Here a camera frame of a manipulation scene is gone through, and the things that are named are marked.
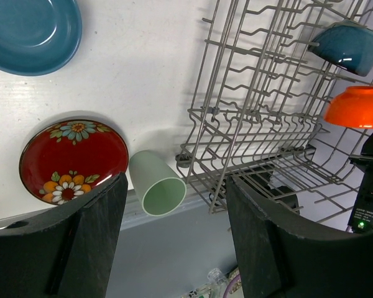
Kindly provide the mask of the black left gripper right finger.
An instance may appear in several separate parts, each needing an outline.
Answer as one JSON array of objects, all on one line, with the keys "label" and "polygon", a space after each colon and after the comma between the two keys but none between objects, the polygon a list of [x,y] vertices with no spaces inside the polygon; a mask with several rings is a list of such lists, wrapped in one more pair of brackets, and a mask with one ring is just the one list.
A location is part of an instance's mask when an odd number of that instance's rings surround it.
[{"label": "black left gripper right finger", "polygon": [[373,232],[348,233],[226,181],[245,297],[373,297]]}]

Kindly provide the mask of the orange bowl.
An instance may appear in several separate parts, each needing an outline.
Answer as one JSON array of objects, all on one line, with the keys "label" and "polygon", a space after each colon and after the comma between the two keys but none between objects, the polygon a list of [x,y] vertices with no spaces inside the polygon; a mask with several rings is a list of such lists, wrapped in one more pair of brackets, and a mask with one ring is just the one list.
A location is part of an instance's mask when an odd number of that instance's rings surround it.
[{"label": "orange bowl", "polygon": [[350,86],[334,97],[324,120],[333,125],[373,129],[373,86]]}]

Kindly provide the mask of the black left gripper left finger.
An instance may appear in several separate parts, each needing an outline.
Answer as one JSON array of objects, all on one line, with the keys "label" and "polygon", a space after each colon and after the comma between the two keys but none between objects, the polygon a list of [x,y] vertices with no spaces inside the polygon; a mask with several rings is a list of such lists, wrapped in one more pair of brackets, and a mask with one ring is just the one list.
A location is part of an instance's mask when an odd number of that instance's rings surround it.
[{"label": "black left gripper left finger", "polygon": [[0,228],[0,297],[104,297],[126,205],[120,173]]}]

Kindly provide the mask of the dark teal floral bowl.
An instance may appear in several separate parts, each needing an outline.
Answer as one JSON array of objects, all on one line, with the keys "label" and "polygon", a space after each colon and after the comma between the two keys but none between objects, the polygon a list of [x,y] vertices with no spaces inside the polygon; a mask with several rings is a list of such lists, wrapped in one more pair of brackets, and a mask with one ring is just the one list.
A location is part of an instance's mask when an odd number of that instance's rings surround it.
[{"label": "dark teal floral bowl", "polygon": [[373,67],[373,30],[344,20],[334,23],[311,41],[308,51],[358,76]]}]

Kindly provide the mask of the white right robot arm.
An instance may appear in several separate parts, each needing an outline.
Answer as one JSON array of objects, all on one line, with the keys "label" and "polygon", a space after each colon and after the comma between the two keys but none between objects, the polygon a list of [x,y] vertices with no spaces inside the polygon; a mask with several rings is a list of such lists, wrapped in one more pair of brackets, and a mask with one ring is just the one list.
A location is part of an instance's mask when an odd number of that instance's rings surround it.
[{"label": "white right robot arm", "polygon": [[373,232],[373,133],[363,144],[361,154],[349,159],[364,176],[348,225],[354,233]]}]

